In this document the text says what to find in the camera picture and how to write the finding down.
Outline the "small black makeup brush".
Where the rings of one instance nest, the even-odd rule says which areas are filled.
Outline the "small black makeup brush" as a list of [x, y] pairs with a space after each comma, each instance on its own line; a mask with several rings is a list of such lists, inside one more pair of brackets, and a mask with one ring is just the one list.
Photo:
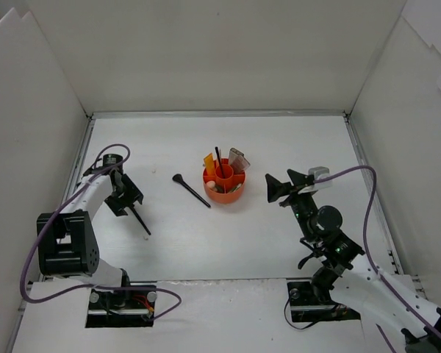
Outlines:
[[141, 216], [139, 215], [139, 213], [135, 209], [135, 206], [131, 206], [129, 209], [131, 210], [131, 212], [133, 213], [133, 215], [135, 216], [135, 218], [137, 219], [139, 224], [143, 227], [144, 231], [146, 232], [146, 235], [144, 235], [144, 238], [147, 240], [148, 237], [151, 235], [151, 231], [148, 229], [145, 222], [143, 221], [143, 219], [141, 218]]

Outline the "green lip balm stick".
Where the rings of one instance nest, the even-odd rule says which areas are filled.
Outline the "green lip balm stick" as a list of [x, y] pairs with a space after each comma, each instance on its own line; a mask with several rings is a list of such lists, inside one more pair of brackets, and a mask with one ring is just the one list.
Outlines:
[[235, 186], [235, 187], [233, 187], [229, 192], [230, 192], [230, 193], [233, 193], [233, 192], [239, 190], [240, 188], [236, 188], [236, 186]]

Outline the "brown eyeshadow palette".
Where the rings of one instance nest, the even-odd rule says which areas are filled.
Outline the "brown eyeshadow palette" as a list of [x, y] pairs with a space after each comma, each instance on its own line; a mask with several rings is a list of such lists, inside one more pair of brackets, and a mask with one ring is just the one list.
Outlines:
[[243, 155], [231, 153], [229, 155], [229, 165], [233, 169], [234, 174], [241, 174], [248, 169], [251, 164]]

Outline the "large black makeup brush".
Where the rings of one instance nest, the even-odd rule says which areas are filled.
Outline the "large black makeup brush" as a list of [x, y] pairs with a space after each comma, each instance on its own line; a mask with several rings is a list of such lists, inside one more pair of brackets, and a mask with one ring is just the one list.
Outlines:
[[206, 207], [210, 208], [211, 205], [208, 201], [206, 201], [201, 195], [199, 195], [193, 188], [191, 188], [183, 179], [183, 176], [181, 174], [175, 174], [172, 177], [172, 180], [181, 185], [183, 188], [185, 188], [189, 193], [191, 193], [196, 199], [198, 199], [202, 204], [204, 204]]

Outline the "beige makeup sponge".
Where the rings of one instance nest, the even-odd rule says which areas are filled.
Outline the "beige makeup sponge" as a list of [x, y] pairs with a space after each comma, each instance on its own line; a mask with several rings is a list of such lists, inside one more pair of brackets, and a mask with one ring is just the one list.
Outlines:
[[215, 183], [215, 181], [211, 180], [211, 181], [208, 181], [208, 182], [206, 183], [206, 186], [207, 186], [209, 189], [213, 190], [213, 189], [215, 189], [215, 187], [216, 187], [216, 183]]

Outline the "orange sunscreen tube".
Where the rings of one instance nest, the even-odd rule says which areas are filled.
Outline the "orange sunscreen tube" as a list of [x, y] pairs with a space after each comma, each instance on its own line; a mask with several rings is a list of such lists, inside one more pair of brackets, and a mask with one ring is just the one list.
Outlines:
[[212, 153], [209, 153], [204, 158], [204, 167], [205, 167], [206, 175], [208, 176], [215, 175], [216, 164]]

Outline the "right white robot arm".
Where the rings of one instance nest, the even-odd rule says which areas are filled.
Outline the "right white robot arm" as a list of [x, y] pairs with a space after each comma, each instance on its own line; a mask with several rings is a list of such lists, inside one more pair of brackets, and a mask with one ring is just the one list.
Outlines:
[[302, 232], [301, 244], [321, 267], [310, 280], [312, 298], [320, 303], [343, 304], [368, 317], [378, 328], [403, 335], [406, 352], [441, 352], [441, 307], [417, 295], [377, 265], [370, 253], [368, 231], [358, 244], [342, 230], [343, 217], [331, 205], [318, 207], [313, 196], [350, 169], [330, 174], [317, 167], [308, 174], [292, 169], [289, 182], [266, 174], [268, 202], [290, 207]]

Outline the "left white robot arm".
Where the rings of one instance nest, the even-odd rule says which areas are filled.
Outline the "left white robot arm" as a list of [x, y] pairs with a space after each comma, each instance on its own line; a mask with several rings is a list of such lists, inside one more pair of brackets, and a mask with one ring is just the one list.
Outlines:
[[49, 277], [79, 279], [92, 286], [108, 287], [106, 300], [121, 309], [132, 300], [129, 276], [101, 259], [92, 220], [102, 205], [116, 217], [132, 213], [144, 224], [135, 209], [143, 194], [123, 171], [123, 157], [105, 154], [100, 166], [92, 165], [82, 177], [73, 199], [53, 217], [37, 218], [37, 246], [40, 272]]

